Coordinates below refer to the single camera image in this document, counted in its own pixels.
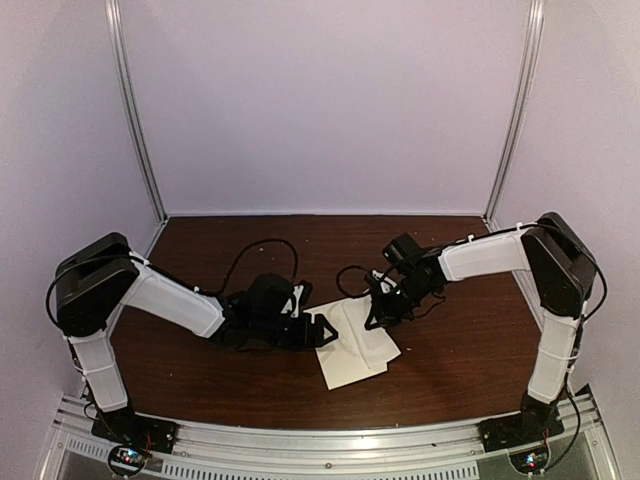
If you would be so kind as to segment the cream paper envelope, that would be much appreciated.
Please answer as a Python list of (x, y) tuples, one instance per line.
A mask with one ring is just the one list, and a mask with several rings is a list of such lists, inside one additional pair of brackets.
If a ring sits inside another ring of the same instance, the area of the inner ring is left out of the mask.
[(364, 328), (371, 300), (343, 299), (307, 310), (312, 315), (321, 314), (338, 330), (339, 339), (316, 349), (316, 355), (329, 390), (385, 373), (387, 367), (370, 369), (364, 354)]

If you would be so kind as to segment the white letter paper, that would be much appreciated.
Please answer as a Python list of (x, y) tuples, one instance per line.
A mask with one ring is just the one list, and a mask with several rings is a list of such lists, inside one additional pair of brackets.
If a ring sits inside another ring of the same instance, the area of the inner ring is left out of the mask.
[(364, 336), (365, 360), (370, 369), (386, 367), (401, 354), (391, 336), (383, 329), (366, 331)]

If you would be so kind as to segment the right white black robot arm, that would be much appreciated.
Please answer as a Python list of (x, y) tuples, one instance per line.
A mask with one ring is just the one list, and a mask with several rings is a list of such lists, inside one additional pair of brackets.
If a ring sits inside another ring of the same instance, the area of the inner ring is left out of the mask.
[(551, 424), (552, 410), (575, 363), (593, 284), (602, 275), (593, 254), (556, 212), (537, 221), (497, 232), (470, 235), (448, 244), (422, 247), (404, 233), (383, 255), (390, 271), (369, 273), (371, 298), (367, 330), (415, 319), (415, 309), (429, 297), (442, 298), (446, 285), (469, 278), (527, 271), (534, 280), (543, 328), (533, 374), (512, 430), (519, 440), (535, 440)]

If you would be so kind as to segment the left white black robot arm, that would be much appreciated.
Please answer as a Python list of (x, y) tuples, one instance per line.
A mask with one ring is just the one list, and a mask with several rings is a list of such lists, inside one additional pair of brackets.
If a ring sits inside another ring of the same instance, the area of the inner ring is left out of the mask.
[(305, 312), (313, 286), (276, 273), (260, 274), (230, 295), (171, 275), (112, 232), (62, 261), (45, 294), (45, 311), (70, 347), (90, 389), (96, 419), (123, 444), (144, 433), (117, 365), (108, 332), (118, 310), (144, 311), (216, 344), (250, 342), (307, 351), (339, 337), (322, 314)]

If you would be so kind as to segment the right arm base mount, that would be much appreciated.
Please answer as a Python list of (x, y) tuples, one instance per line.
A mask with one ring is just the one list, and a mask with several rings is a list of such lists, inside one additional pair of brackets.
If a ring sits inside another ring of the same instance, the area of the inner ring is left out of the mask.
[(524, 395), (517, 413), (483, 420), (478, 425), (486, 453), (509, 450), (514, 469), (541, 474), (551, 464), (548, 440), (564, 432), (557, 403), (542, 403)]

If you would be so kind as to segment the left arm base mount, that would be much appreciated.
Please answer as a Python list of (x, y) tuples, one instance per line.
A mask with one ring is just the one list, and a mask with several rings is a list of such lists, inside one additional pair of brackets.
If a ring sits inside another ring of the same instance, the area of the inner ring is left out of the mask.
[(178, 424), (138, 414), (131, 406), (104, 412), (96, 409), (91, 433), (114, 443), (106, 463), (117, 477), (140, 474), (154, 453), (173, 452)]

